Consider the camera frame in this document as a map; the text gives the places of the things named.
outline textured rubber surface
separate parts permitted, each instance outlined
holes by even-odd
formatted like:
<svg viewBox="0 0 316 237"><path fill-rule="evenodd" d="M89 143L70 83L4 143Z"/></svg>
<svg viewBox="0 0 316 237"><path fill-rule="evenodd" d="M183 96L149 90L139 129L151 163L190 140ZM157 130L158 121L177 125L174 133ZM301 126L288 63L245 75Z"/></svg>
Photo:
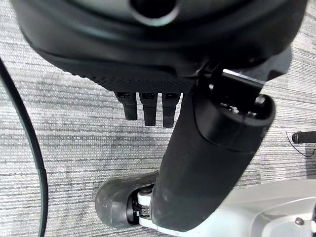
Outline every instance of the textured rubber surface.
<svg viewBox="0 0 316 237"><path fill-rule="evenodd" d="M67 59L42 50L36 52L56 67L98 83L110 91L177 93L190 91L194 79L177 78L170 68Z"/></svg>

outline bolt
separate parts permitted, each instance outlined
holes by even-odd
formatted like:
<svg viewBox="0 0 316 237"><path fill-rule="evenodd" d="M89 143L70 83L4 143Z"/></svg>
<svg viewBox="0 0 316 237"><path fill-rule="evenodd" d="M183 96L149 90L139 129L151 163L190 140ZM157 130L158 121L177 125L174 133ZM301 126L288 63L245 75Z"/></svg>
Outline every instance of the bolt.
<svg viewBox="0 0 316 237"><path fill-rule="evenodd" d="M302 226L302 225L304 225L304 220L302 218L300 218L300 217L297 217L295 219L295 224L298 225L298 226Z"/></svg>
<svg viewBox="0 0 316 237"><path fill-rule="evenodd" d="M214 85L213 84L208 85L208 87L209 87L210 90L214 89Z"/></svg>
<svg viewBox="0 0 316 237"><path fill-rule="evenodd" d="M265 101L266 101L266 98L264 97L264 95L259 95L255 100L255 104L263 105Z"/></svg>

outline black plastic housing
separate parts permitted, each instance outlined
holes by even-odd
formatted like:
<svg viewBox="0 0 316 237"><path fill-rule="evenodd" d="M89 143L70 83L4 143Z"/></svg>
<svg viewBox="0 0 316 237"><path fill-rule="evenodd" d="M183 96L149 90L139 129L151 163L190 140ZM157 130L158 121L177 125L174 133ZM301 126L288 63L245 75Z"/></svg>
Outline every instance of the black plastic housing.
<svg viewBox="0 0 316 237"><path fill-rule="evenodd" d="M166 229L189 231L216 210L275 117L268 96L253 118L220 106L206 88L197 86L186 97L154 186L151 219Z"/></svg>

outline screw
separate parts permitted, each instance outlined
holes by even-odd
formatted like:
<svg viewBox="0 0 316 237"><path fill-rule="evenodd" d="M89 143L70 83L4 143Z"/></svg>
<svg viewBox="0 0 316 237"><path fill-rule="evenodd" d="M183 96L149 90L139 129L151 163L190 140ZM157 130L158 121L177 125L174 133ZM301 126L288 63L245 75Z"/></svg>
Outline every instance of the screw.
<svg viewBox="0 0 316 237"><path fill-rule="evenodd" d="M302 225L304 225L304 220L302 218L300 218L300 217L297 217L295 219L295 224L298 225L298 226L302 226Z"/></svg>

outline white plastic part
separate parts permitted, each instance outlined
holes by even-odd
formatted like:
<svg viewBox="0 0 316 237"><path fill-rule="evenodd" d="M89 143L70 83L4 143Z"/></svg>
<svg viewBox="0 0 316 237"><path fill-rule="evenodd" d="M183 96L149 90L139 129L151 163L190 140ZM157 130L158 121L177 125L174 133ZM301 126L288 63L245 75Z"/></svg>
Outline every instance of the white plastic part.
<svg viewBox="0 0 316 237"><path fill-rule="evenodd" d="M150 197L139 203L148 205ZM316 180L290 180L233 190L203 223L187 232L159 227L140 218L140 225L178 237L311 237ZM296 218L304 224L297 225Z"/></svg>

